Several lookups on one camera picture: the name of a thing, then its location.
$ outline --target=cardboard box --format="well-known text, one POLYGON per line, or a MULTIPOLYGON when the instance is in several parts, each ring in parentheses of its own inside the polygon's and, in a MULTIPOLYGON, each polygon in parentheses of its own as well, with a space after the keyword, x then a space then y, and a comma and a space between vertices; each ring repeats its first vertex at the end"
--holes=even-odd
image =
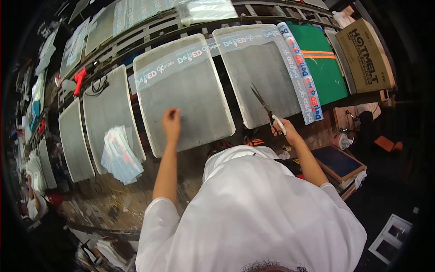
POLYGON ((336 37, 349 63, 357 93, 395 86, 390 62, 371 24, 361 18, 336 37))

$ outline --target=wooden frame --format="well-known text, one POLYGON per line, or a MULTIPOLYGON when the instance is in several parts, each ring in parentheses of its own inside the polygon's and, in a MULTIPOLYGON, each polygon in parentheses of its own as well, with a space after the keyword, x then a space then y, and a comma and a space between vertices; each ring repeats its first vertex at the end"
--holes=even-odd
POLYGON ((345 175, 344 177, 340 177, 338 174, 336 174, 332 169, 330 169, 328 166, 326 166, 325 164, 323 164, 320 160, 318 160, 316 157, 317 162, 319 163, 320 167, 325 170, 328 174, 330 174, 332 177, 334 177, 335 179, 337 179, 340 182, 344 182, 346 179, 352 177, 353 175, 355 175, 358 172, 361 172, 362 170, 364 170, 366 168, 366 166, 360 162, 359 160, 357 160, 356 158, 352 157, 351 155, 343 152, 341 149, 339 149, 336 146, 330 145, 333 148, 337 149, 339 152, 345 154, 346 156, 348 156, 349 158, 353 159, 354 161, 356 161, 357 163, 361 164, 360 167, 358 167, 357 169, 355 169, 354 171, 350 172, 349 174, 345 175))

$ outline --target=white shirt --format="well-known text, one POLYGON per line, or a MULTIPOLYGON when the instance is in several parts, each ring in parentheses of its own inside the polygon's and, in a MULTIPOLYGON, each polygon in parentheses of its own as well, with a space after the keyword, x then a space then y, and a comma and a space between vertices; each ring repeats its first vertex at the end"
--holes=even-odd
POLYGON ((29 210, 29 218, 33 221, 38 221, 48 212, 47 202, 40 195, 36 195, 33 199, 29 200, 27 209, 29 210), (36 209, 36 198, 39 200, 39 212, 36 209))
POLYGON ((268 147, 236 146, 205 164, 183 216, 167 198, 145 211, 137 271, 238 272, 263 260, 353 271, 367 234, 335 188, 296 178, 268 147))

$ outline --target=electric cord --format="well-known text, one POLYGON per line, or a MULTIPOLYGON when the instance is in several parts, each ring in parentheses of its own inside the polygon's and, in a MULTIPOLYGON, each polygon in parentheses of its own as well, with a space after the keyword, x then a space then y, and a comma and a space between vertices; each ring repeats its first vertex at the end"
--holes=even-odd
POLYGON ((116 206, 120 206, 120 207, 122 207, 122 208, 124 208, 124 209, 126 209, 127 210, 127 212, 131 215, 131 216, 133 216, 134 218, 136 218, 139 222, 141 222, 142 223, 142 220, 140 220, 137 216, 135 216, 127 207, 124 207, 120 202, 118 202, 117 200, 116 200, 116 198, 115 198, 115 195, 113 194, 113 192, 115 191, 115 192, 118 192, 118 193, 121 193, 121 194, 126 194, 126 195, 129 195, 129 194, 131 194, 131 190, 129 189, 129 188, 125 188, 124 190, 116 190, 116 189, 113 189, 110 185, 109 185, 109 183, 106 181, 106 185, 109 187, 109 189, 110 189, 110 193, 112 194, 112 198, 113 198, 113 205, 116 207, 116 206))
POLYGON ((97 70, 92 76, 92 82, 91 82, 92 94, 88 94, 86 91, 84 92, 84 94, 87 96, 97 97, 100 94, 102 94, 104 89, 106 89, 108 86, 109 86, 109 81, 107 80, 107 75, 106 74, 103 75, 101 70, 97 70), (95 79, 96 78, 97 78, 97 80, 99 80, 97 88, 95 88, 95 79))

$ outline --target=dark hair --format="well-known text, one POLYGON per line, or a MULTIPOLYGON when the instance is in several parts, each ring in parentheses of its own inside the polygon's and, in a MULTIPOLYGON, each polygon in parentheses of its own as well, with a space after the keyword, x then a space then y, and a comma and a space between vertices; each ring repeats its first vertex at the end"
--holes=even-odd
POLYGON ((261 272, 261 271, 265 271, 266 269, 274 267, 274 266, 276 266, 277 269, 279 267, 281 267, 283 269, 288 269, 289 271, 293 271, 293 272, 308 272, 308 270, 303 266, 298 266, 298 267, 292 269, 292 268, 284 266, 282 262, 274 262, 274 261, 270 261, 270 260, 256 261, 254 263, 247 264, 242 268, 241 272, 250 272, 250 271, 254 271, 254 270, 255 270, 255 272, 261 272))

